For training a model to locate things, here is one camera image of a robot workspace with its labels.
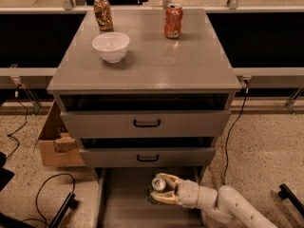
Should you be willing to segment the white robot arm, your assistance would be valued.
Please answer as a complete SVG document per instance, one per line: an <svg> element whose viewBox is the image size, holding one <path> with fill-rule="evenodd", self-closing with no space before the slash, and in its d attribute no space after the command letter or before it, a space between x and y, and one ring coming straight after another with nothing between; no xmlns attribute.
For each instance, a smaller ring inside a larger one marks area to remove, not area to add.
<svg viewBox="0 0 304 228"><path fill-rule="evenodd" d="M200 209L211 219L224 224L238 219L247 228L277 228L229 185L223 185L216 190L165 173L157 174L151 185L150 197L155 201Z"/></svg>

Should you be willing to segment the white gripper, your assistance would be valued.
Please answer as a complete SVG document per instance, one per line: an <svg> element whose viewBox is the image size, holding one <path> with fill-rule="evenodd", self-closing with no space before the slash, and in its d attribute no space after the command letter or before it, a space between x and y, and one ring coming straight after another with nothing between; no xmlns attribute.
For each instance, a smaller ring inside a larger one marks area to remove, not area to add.
<svg viewBox="0 0 304 228"><path fill-rule="evenodd" d="M173 191L160 193L153 191L151 197L162 203L170 205L180 205L184 208L194 209L198 207L200 186L191 180L182 180L174 175L159 173L156 177L164 178L166 187L170 186L175 189L177 186L177 193Z"/></svg>

